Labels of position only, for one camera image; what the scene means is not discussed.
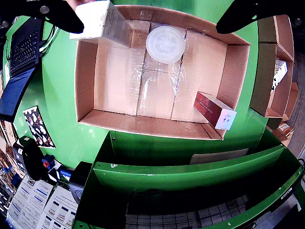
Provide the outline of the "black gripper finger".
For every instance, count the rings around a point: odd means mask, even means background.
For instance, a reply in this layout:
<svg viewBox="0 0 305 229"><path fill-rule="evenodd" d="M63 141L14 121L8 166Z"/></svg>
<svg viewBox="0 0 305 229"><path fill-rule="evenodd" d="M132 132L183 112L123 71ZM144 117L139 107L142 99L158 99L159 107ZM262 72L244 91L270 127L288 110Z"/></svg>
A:
<svg viewBox="0 0 305 229"><path fill-rule="evenodd" d="M220 34L236 32L254 21L287 15L299 29L305 28L303 0L235 0L216 24Z"/></svg>
<svg viewBox="0 0 305 229"><path fill-rule="evenodd" d="M28 16L47 21L70 33L82 33L84 24L65 0L2 0L0 21Z"/></svg>

